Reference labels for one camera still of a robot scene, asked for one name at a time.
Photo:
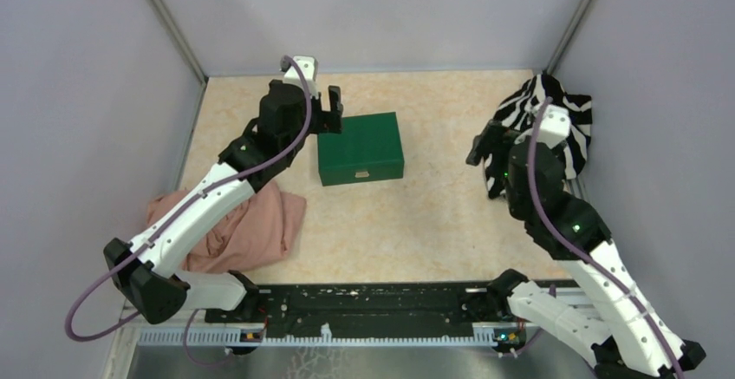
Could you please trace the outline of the green jewelry box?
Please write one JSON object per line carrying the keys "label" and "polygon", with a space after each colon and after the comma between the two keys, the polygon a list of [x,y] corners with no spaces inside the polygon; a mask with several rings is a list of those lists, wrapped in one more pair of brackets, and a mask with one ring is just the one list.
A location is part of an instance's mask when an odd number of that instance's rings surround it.
{"label": "green jewelry box", "polygon": [[339,134],[317,136],[317,167],[323,186],[404,177],[405,157],[395,112],[349,116]]}

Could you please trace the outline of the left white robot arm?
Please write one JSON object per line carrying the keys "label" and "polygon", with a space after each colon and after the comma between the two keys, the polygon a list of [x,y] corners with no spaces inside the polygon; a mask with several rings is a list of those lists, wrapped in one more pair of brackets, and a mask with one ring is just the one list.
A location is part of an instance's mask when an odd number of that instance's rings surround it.
{"label": "left white robot arm", "polygon": [[291,166],[308,135],[342,131],[341,90],[328,87],[329,108],[323,109],[318,66],[313,56],[285,56],[283,77],[269,83],[258,116],[198,185],[130,241],[113,239],[105,246],[114,285],[150,324],[164,323],[182,310],[228,311],[240,322],[257,315],[257,287],[247,277],[180,266],[227,213]]}

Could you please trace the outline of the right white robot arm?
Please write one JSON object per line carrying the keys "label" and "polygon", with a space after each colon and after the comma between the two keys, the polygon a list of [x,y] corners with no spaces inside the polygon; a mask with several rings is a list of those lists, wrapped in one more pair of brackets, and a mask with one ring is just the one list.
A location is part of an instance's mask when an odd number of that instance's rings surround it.
{"label": "right white robot arm", "polygon": [[542,105],[527,136],[489,121],[466,161],[500,161],[511,216],[573,278],[596,316],[512,269],[488,284],[489,311],[499,320],[536,324],[573,349],[598,378],[681,378],[706,352],[667,327],[623,264],[600,214],[566,191],[555,148],[571,130],[565,108]]}

